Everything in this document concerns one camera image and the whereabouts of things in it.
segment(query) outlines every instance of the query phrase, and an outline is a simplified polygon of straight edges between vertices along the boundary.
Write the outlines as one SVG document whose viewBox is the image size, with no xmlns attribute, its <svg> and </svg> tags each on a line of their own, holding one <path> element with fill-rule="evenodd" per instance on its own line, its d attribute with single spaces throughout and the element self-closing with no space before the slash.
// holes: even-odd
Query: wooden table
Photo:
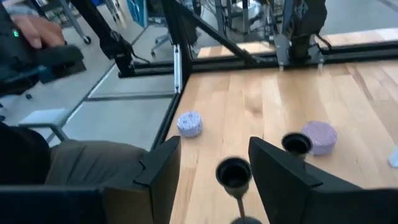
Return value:
<svg viewBox="0 0 398 224">
<path fill-rule="evenodd" d="M 333 45 L 398 39 L 398 29 L 330 35 Z M 242 44 L 249 52 L 272 49 L 266 43 Z M 208 47 L 200 57 L 228 55 Z M 332 155 L 307 156 L 307 162 L 364 188 L 398 187 L 398 169 L 387 163 L 398 141 L 398 62 L 349 63 L 301 70 L 244 70 L 193 74 L 175 114 L 203 116 L 196 139 L 182 139 L 180 181 L 170 223 L 227 224 L 238 215 L 236 201 L 215 177 L 227 156 L 248 159 L 249 137 L 281 147 L 282 136 L 307 121 L 332 124 L 338 142 Z M 246 213 L 268 223 L 254 181 L 244 197 Z"/>
</svg>

